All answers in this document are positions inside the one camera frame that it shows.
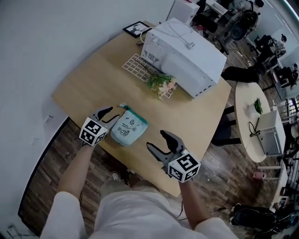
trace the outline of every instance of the black chair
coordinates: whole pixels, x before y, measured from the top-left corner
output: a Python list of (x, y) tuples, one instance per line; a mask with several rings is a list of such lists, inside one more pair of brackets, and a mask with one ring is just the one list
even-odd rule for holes
[(240, 22), (237, 22), (230, 30), (230, 34), (235, 41), (243, 39), (246, 33), (247, 29), (243, 28)]
[(196, 3), (199, 6), (199, 10), (197, 11), (196, 15), (201, 14), (206, 8), (206, 0), (200, 0)]
[(217, 23), (204, 16), (203, 14), (196, 15), (193, 18), (193, 22), (196, 23), (195, 25), (201, 25), (205, 30), (208, 30), (211, 33), (216, 32), (218, 29)]

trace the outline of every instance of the white shorts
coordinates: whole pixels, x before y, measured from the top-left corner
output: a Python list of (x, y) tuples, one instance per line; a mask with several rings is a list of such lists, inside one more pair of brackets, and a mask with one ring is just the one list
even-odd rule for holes
[(120, 183), (115, 180), (107, 181), (101, 187), (102, 198), (114, 192), (122, 192), (122, 191), (130, 191), (130, 190), (142, 191), (142, 192), (155, 192), (161, 195), (158, 188), (156, 188), (155, 185), (153, 185), (147, 180), (141, 180), (137, 182), (132, 188), (129, 185)]

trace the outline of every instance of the picture frame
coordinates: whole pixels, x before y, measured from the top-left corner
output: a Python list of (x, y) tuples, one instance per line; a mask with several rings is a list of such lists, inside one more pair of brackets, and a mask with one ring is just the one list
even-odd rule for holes
[[(138, 22), (135, 22), (135, 23), (131, 24), (130, 26), (127, 26), (127, 27), (123, 28), (123, 30), (126, 33), (129, 33), (134, 38), (138, 38), (138, 37), (140, 37), (140, 34), (141, 34), (142, 30), (144, 30), (145, 28), (149, 28), (149, 27), (150, 26), (146, 25), (142, 21), (138, 21)], [(147, 30), (144, 30), (142, 32), (142, 35), (144, 33), (147, 33), (149, 30), (150, 30), (150, 28), (147, 29)]]

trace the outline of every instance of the table leg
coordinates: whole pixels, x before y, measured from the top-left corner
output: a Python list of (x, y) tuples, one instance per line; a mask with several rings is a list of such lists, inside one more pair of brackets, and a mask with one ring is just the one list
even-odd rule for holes
[(263, 89), (263, 92), (265, 92), (265, 91), (268, 90), (268, 89), (274, 88), (274, 87), (275, 87), (275, 85), (274, 85), (274, 83), (273, 83), (271, 86), (269, 86), (269, 87)]
[(232, 125), (236, 125), (236, 124), (237, 124), (237, 121), (236, 121), (236, 120), (231, 120), (231, 121), (229, 121), (229, 122), (224, 123), (224, 124), (220, 127), (220, 129), (223, 129), (223, 128), (226, 128), (226, 127), (230, 127), (230, 126), (232, 126)]
[(281, 169), (282, 167), (281, 166), (258, 166), (257, 169)]
[(233, 113), (233, 112), (235, 112), (235, 106), (234, 105), (229, 107), (229, 108), (224, 109), (222, 116)]
[(215, 140), (212, 142), (214, 145), (229, 145), (229, 144), (241, 144), (240, 138), (234, 138), (234, 139), (226, 139), (226, 140)]

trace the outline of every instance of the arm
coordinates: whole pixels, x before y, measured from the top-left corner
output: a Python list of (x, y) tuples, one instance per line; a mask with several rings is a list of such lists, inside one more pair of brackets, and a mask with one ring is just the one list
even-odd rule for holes
[(186, 216), (191, 228), (194, 230), (199, 223), (209, 219), (210, 214), (191, 180), (179, 183), (179, 187), (182, 193)]
[(62, 175), (57, 193), (68, 192), (77, 199), (83, 189), (94, 147), (84, 145)]
[(238, 12), (244, 12), (249, 9), (251, 9), (251, 4), (247, 1), (241, 1), (237, 6)]
[(63, 173), (40, 239), (86, 238), (79, 197), (93, 150), (84, 145)]

